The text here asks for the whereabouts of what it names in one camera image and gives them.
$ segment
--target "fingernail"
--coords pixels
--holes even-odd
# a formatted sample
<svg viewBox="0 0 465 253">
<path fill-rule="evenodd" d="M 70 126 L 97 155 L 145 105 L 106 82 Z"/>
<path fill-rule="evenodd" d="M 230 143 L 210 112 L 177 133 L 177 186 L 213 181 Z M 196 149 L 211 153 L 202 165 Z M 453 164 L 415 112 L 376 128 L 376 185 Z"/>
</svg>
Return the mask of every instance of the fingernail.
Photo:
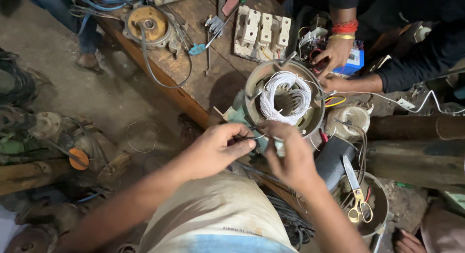
<svg viewBox="0 0 465 253">
<path fill-rule="evenodd" d="M 249 148 L 253 149 L 255 147 L 255 140 L 249 140 Z"/>
</svg>

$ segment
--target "white extension cord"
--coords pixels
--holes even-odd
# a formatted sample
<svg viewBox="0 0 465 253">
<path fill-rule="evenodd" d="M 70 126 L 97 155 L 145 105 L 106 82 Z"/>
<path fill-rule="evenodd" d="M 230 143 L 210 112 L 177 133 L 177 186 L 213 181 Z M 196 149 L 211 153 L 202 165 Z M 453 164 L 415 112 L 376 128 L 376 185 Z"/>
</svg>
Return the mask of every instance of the white extension cord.
<svg viewBox="0 0 465 253">
<path fill-rule="evenodd" d="M 310 83 L 313 83 L 315 84 L 315 86 L 317 86 L 319 89 L 321 89 L 322 92 L 324 93 L 329 93 L 329 92 L 326 92 L 324 91 L 319 85 L 317 85 L 317 83 L 314 83 L 313 81 L 308 81 L 308 80 L 305 80 L 306 82 L 310 82 Z M 397 105 L 399 105 L 400 107 L 402 107 L 403 109 L 407 110 L 407 111 L 410 111 L 412 113 L 418 113 L 420 112 L 420 110 L 423 108 L 423 106 L 425 105 L 426 101 L 428 100 L 429 96 L 432 95 L 433 98 L 434 98 L 434 102 L 436 102 L 436 106 L 438 107 L 438 111 L 440 113 L 443 113 L 443 114 L 448 114 L 448 115 L 453 115 L 453 114 L 458 114 L 458 113 L 462 113 L 465 111 L 465 109 L 462 109 L 461 111 L 455 111 L 455 112 L 447 112 L 447 111 L 442 111 L 441 108 L 439 107 L 439 102 L 438 102 L 438 99 L 436 98 L 436 95 L 434 94 L 434 91 L 430 90 L 428 92 L 428 94 L 426 95 L 425 99 L 423 100 L 421 106 L 416 110 L 416 111 L 413 111 L 412 109 L 409 109 L 409 108 L 406 108 L 404 106 L 402 106 L 399 102 L 393 100 L 393 99 L 390 99 L 388 97 L 385 97 L 383 95 L 379 95 L 377 93 L 373 93 L 373 92 L 359 92 L 359 91 L 344 91 L 344 92 L 337 92 L 337 94 L 344 94 L 344 93 L 360 93 L 360 94 L 373 94 L 373 95 L 377 95 L 379 97 L 382 97 L 386 100 L 389 100 L 389 101 L 392 101 L 394 103 L 396 103 Z"/>
<path fill-rule="evenodd" d="M 292 89 L 297 84 L 299 89 Z M 274 96 L 276 89 L 282 87 L 289 92 L 293 101 L 296 102 L 292 113 L 283 116 L 281 110 L 274 108 Z M 290 125 L 296 125 L 298 120 L 304 116 L 311 104 L 311 89 L 305 80 L 290 71 L 279 71 L 273 74 L 265 84 L 264 91 L 260 96 L 260 109 L 267 120 L 276 120 Z"/>
</svg>

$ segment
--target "white wire coil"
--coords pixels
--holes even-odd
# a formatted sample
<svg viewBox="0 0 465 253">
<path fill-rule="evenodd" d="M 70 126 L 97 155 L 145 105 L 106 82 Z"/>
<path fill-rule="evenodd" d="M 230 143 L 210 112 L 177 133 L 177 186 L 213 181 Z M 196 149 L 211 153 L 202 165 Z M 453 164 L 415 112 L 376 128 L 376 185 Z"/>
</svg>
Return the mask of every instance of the white wire coil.
<svg viewBox="0 0 465 253">
<path fill-rule="evenodd" d="M 296 84 L 299 89 L 292 89 Z M 274 107 L 276 89 L 282 87 L 289 92 L 295 107 L 289 116 L 281 114 L 282 109 L 277 111 Z M 273 74 L 265 84 L 264 91 L 260 96 L 260 109 L 267 120 L 276 120 L 290 125 L 296 125 L 301 117 L 305 115 L 311 104 L 311 89 L 308 84 L 297 74 L 290 71 L 279 71 Z"/>
</svg>

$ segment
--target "orange disc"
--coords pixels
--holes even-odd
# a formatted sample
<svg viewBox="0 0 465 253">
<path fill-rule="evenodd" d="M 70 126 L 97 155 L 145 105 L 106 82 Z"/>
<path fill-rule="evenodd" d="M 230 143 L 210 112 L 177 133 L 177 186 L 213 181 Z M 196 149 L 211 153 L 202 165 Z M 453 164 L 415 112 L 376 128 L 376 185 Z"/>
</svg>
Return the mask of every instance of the orange disc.
<svg viewBox="0 0 465 253">
<path fill-rule="evenodd" d="M 77 156 L 82 163 L 86 164 L 87 166 L 89 165 L 89 158 L 84 153 L 84 151 L 79 150 L 77 148 L 72 148 L 72 149 L 69 150 L 69 153 Z M 88 168 L 88 167 L 84 167 L 83 165 L 79 164 L 78 162 L 76 162 L 72 158 L 69 158 L 69 163 L 71 163 L 71 166 L 73 166 L 73 168 L 75 168 L 77 170 L 85 170 L 86 168 Z"/>
</svg>

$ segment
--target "hand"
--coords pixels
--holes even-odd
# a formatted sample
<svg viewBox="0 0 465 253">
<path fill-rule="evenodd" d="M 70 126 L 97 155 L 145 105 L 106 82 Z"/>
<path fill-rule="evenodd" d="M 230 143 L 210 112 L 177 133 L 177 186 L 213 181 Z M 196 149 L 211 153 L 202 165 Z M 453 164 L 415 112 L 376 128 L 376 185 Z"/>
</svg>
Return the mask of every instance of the hand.
<svg viewBox="0 0 465 253">
<path fill-rule="evenodd" d="M 401 229 L 401 239 L 396 242 L 396 253 L 427 253 L 420 240 L 414 235 Z"/>
<path fill-rule="evenodd" d="M 242 123 L 216 125 L 208 128 L 177 159 L 174 165 L 183 181 L 210 177 L 224 170 L 231 162 L 255 148 L 255 140 L 243 140 L 228 146 L 234 136 L 253 137 Z"/>
<path fill-rule="evenodd" d="M 350 80 L 341 78 L 332 73 L 326 75 L 325 78 L 319 78 L 318 81 L 326 92 L 335 90 L 337 92 L 349 91 Z"/>
<path fill-rule="evenodd" d="M 324 58 L 329 58 L 328 65 L 320 72 L 320 74 L 318 74 L 318 79 L 326 77 L 326 75 L 328 75 L 328 73 L 335 68 L 345 66 L 352 47 L 353 39 L 329 40 L 326 49 L 311 62 L 313 65 L 315 65 Z"/>
<path fill-rule="evenodd" d="M 308 190 L 308 185 L 323 181 L 315 168 L 313 150 L 300 136 L 297 129 L 289 124 L 278 121 L 264 123 L 267 133 L 284 141 L 286 156 L 282 163 L 276 155 L 274 139 L 270 138 L 265 156 L 268 159 L 273 174 L 284 184 L 299 193 Z"/>
</svg>

